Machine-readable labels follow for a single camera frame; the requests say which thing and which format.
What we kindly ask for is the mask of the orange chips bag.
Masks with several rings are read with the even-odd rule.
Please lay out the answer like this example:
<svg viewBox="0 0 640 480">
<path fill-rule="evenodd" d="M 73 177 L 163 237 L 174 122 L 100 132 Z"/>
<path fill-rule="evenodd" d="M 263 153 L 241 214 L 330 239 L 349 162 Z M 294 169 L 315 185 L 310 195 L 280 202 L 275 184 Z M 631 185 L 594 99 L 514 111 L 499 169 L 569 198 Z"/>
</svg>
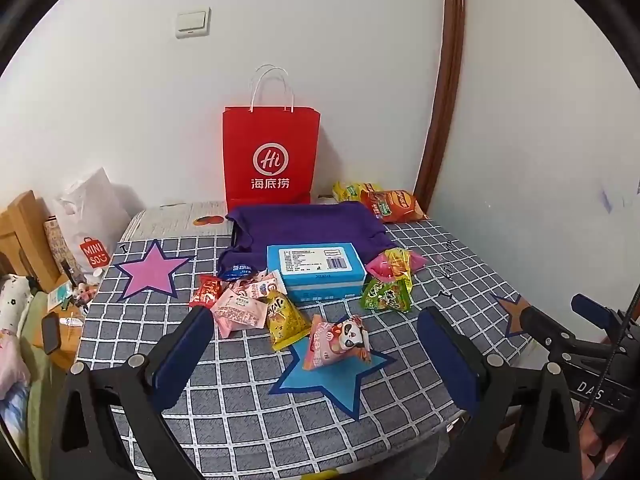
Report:
<svg viewBox="0 0 640 480">
<path fill-rule="evenodd" d="M 362 191 L 360 200 L 383 223 L 415 222 L 425 219 L 416 198 L 404 190 Z"/>
</svg>

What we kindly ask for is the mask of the brown star sticker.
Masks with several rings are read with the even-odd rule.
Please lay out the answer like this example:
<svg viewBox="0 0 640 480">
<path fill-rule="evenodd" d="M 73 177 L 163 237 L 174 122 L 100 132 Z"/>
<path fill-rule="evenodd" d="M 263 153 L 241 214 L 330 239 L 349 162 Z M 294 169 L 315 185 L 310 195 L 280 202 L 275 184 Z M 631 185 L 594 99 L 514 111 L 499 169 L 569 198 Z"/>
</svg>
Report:
<svg viewBox="0 0 640 480">
<path fill-rule="evenodd" d="M 508 325 L 506 326 L 506 336 L 512 337 L 524 333 L 521 324 L 521 315 L 524 310 L 530 307 L 530 303 L 521 295 L 515 299 L 494 296 L 497 304 L 503 308 L 508 316 Z"/>
</svg>

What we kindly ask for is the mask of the black phone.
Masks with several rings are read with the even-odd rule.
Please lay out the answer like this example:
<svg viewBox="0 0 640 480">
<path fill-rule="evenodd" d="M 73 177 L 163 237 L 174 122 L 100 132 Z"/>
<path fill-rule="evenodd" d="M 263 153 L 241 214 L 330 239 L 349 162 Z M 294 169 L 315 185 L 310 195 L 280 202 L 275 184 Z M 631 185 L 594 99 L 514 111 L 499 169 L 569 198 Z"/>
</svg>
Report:
<svg viewBox="0 0 640 480">
<path fill-rule="evenodd" d="M 56 312 L 51 311 L 42 318 L 41 338 L 45 354 L 51 354 L 61 347 L 60 321 Z"/>
</svg>

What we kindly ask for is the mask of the pink yellow snack bag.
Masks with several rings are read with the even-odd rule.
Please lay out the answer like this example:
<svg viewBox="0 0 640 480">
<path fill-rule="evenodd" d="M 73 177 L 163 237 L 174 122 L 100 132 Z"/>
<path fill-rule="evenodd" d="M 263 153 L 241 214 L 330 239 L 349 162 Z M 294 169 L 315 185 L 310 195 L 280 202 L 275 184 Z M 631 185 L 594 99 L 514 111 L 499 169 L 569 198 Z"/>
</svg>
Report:
<svg viewBox="0 0 640 480">
<path fill-rule="evenodd" d="M 384 250 L 366 265 L 366 270 L 381 282 L 410 281 L 412 274 L 428 263 L 427 258 L 413 250 L 395 247 Z"/>
</svg>

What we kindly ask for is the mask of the pale pink snack packet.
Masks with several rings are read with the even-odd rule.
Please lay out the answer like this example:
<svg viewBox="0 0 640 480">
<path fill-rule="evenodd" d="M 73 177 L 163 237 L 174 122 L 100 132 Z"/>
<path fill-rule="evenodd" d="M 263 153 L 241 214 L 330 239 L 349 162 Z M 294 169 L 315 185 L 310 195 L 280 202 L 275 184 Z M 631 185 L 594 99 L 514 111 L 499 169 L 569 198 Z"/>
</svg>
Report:
<svg viewBox="0 0 640 480">
<path fill-rule="evenodd" d="M 226 289 L 213 305 L 212 313 L 219 335 L 226 339 L 237 330 L 263 328 L 267 317 L 267 305 Z"/>
</svg>

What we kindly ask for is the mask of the yellow chips bag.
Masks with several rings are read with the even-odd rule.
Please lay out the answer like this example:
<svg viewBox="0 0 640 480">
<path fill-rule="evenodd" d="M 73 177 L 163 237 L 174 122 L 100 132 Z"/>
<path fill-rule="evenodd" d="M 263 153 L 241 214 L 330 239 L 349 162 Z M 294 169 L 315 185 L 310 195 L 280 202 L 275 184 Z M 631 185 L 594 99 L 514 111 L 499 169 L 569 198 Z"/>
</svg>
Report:
<svg viewBox="0 0 640 480">
<path fill-rule="evenodd" d="M 371 182 L 335 182 L 332 195 L 337 203 L 360 202 L 362 193 L 380 192 L 382 188 Z"/>
</svg>

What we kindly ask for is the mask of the pink star sticker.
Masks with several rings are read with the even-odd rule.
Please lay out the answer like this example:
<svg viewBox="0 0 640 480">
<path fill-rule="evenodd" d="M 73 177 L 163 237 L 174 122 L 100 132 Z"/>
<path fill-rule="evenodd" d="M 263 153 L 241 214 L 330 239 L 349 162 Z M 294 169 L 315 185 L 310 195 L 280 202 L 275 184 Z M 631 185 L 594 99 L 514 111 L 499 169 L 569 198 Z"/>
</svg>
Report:
<svg viewBox="0 0 640 480">
<path fill-rule="evenodd" d="M 160 247 L 160 241 L 152 240 L 141 259 L 115 264 L 115 268 L 127 278 L 118 300 L 124 301 L 145 290 L 176 298 L 174 274 L 192 259 L 192 256 L 168 257 Z"/>
</svg>

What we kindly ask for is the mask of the yellow triangular snack bag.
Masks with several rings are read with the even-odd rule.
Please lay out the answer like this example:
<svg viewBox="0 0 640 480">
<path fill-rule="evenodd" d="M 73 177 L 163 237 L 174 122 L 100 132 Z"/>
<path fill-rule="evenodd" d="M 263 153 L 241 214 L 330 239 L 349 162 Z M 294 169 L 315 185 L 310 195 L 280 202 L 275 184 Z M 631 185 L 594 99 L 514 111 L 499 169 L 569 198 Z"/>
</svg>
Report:
<svg viewBox="0 0 640 480">
<path fill-rule="evenodd" d="M 281 351 L 308 336 L 311 324 L 283 292 L 272 290 L 267 296 L 267 325 L 274 351 Z"/>
</svg>

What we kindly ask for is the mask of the white wall switch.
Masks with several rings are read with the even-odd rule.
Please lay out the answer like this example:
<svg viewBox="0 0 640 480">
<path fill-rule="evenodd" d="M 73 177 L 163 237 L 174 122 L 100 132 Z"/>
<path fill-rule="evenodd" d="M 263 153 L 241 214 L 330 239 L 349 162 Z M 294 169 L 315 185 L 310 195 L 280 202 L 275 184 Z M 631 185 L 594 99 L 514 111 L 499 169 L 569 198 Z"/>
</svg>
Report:
<svg viewBox="0 0 640 480">
<path fill-rule="evenodd" d="M 177 39 L 207 36 L 209 21 L 209 8 L 180 12 L 175 19 L 175 36 Z"/>
</svg>

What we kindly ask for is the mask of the grey checked tablecloth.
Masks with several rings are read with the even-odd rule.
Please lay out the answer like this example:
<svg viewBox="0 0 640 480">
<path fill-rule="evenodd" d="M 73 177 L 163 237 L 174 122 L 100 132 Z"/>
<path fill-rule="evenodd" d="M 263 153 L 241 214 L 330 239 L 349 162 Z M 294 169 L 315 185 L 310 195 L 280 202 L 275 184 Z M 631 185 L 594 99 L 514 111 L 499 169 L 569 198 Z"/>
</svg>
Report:
<svg viewBox="0 0 640 480">
<path fill-rule="evenodd" d="M 499 298 L 514 289 L 472 250 L 431 220 L 392 224 L 392 241 L 428 265 L 413 278 L 412 310 L 365 311 L 358 299 L 308 304 L 306 315 L 336 322 L 359 315 L 373 353 L 307 372 L 305 341 L 282 351 L 266 330 L 213 336 L 164 414 L 209 479 L 299 479 L 359 469 L 449 426 L 459 409 L 416 330 L 435 307 L 483 353 L 515 360 L 523 336 L 506 336 Z"/>
</svg>

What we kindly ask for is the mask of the blue star sticker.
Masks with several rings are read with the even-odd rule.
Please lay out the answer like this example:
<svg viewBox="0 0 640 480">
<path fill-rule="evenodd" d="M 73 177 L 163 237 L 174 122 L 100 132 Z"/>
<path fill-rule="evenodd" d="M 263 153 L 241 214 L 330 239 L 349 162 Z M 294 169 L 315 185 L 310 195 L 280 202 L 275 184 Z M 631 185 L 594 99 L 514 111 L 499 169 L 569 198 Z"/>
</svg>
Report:
<svg viewBox="0 0 640 480">
<path fill-rule="evenodd" d="M 360 416 L 360 390 L 363 379 L 396 362 L 392 356 L 371 347 L 371 361 L 354 356 L 315 370 L 304 370 L 309 335 L 288 347 L 291 362 L 271 387 L 271 394 L 318 392 L 353 420 Z"/>
</svg>

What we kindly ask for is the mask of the wooden shelf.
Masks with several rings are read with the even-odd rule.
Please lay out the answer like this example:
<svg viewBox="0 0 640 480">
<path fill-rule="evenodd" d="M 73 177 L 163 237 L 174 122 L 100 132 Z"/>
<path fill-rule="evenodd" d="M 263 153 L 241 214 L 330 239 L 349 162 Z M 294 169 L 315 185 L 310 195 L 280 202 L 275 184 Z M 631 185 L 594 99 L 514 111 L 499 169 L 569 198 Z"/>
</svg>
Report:
<svg viewBox="0 0 640 480">
<path fill-rule="evenodd" d="M 1 209 L 1 274 L 32 278 L 50 292 L 61 279 L 44 232 L 43 201 L 32 190 L 15 197 Z"/>
</svg>

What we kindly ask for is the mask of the green triangular snack bag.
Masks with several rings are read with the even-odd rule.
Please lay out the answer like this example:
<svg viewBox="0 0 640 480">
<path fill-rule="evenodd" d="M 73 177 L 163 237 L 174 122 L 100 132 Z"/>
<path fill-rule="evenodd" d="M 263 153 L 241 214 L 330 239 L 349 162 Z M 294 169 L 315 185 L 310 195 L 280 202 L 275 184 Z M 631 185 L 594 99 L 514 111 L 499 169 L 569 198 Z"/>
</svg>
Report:
<svg viewBox="0 0 640 480">
<path fill-rule="evenodd" d="M 364 310 L 409 312 L 411 299 L 404 281 L 382 282 L 371 278 L 364 286 L 361 296 Z"/>
</svg>

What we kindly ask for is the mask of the blue snack packet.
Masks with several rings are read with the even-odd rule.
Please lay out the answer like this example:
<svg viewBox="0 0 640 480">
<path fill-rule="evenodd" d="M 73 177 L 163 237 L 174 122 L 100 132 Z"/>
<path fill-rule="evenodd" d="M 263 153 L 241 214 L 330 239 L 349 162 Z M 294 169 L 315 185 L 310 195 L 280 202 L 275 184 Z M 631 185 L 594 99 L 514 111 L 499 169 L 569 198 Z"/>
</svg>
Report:
<svg viewBox="0 0 640 480">
<path fill-rule="evenodd" d="M 247 266 L 246 264 L 234 264 L 233 266 L 229 266 L 228 269 L 222 270 L 218 274 L 218 278 L 225 282 L 235 282 L 251 278 L 256 273 L 257 271 L 252 266 Z"/>
</svg>

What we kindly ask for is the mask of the red Haidilao paper bag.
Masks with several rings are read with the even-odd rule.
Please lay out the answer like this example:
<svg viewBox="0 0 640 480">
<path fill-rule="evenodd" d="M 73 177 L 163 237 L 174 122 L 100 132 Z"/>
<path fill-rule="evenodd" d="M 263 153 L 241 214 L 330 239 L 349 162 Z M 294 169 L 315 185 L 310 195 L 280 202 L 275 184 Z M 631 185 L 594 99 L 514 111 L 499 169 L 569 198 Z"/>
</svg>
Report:
<svg viewBox="0 0 640 480">
<path fill-rule="evenodd" d="M 288 72 L 265 63 L 256 70 L 250 104 L 228 106 L 221 116 L 227 209 L 265 204 L 308 204 L 318 151 L 320 113 L 295 103 Z M 257 103 L 262 83 L 282 81 L 288 102 Z"/>
</svg>

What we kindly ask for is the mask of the white Miniso plastic bag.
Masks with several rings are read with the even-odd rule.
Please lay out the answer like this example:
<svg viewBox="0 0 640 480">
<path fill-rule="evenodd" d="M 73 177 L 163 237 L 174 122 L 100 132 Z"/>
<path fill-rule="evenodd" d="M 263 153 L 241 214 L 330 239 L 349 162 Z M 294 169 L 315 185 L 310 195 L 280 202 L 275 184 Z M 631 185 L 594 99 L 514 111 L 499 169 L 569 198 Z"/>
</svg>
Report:
<svg viewBox="0 0 640 480">
<path fill-rule="evenodd" d="M 55 196 L 51 211 L 83 274 L 93 274 L 110 264 L 130 222 L 103 168 Z"/>
</svg>

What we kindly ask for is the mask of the panda print snack packet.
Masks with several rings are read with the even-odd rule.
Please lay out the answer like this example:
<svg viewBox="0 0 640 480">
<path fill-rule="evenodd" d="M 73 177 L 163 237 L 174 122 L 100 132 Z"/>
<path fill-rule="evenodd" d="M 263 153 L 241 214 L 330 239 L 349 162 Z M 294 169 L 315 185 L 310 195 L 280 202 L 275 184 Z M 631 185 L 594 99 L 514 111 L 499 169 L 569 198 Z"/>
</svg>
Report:
<svg viewBox="0 0 640 480">
<path fill-rule="evenodd" d="M 331 323 L 315 314 L 311 320 L 304 370 L 315 370 L 354 356 L 371 361 L 369 333 L 359 315 Z"/>
</svg>

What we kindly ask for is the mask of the brown wooden door frame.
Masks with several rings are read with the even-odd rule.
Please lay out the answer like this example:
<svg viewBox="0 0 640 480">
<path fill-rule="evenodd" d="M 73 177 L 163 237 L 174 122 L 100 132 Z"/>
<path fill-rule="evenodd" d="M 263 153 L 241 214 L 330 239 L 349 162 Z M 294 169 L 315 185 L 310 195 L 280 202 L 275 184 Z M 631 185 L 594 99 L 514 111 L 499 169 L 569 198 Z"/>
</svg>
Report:
<svg viewBox="0 0 640 480">
<path fill-rule="evenodd" d="M 442 169 L 459 88 L 465 36 L 465 0 L 444 0 L 442 45 L 430 128 L 414 195 L 424 212 L 430 208 Z"/>
</svg>

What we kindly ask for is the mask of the red snack packet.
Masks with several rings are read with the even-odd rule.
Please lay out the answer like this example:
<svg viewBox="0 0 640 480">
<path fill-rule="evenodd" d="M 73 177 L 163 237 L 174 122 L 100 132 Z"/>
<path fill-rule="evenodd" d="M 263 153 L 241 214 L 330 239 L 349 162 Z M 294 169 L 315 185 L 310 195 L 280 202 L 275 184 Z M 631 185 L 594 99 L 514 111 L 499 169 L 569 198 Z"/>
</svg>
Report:
<svg viewBox="0 0 640 480">
<path fill-rule="evenodd" d="M 211 309 L 223 292 L 223 281 L 215 275 L 201 274 L 198 277 L 198 288 L 194 290 L 189 306 Z"/>
</svg>

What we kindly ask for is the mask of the pink peach snack packet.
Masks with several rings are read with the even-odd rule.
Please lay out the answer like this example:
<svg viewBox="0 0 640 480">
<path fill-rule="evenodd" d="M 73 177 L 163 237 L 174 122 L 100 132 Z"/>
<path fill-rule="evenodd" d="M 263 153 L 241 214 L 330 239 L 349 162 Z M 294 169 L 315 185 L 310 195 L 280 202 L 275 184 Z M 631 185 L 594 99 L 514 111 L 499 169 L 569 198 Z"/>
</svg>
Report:
<svg viewBox="0 0 640 480">
<path fill-rule="evenodd" d="M 288 293 L 278 270 L 259 272 L 247 280 L 233 282 L 230 288 L 237 295 L 256 300 L 266 298 L 274 290 L 283 295 Z"/>
</svg>

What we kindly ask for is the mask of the blue tissue pack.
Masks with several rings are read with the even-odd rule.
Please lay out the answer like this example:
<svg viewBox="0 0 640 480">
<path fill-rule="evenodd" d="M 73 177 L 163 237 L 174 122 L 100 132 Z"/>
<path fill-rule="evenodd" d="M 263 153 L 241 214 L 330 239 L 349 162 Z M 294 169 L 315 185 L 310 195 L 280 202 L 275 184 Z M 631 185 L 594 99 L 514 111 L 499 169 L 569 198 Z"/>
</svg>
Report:
<svg viewBox="0 0 640 480">
<path fill-rule="evenodd" d="M 294 304 L 361 294 L 366 269 L 350 243 L 270 245 L 267 269 L 278 271 Z"/>
</svg>

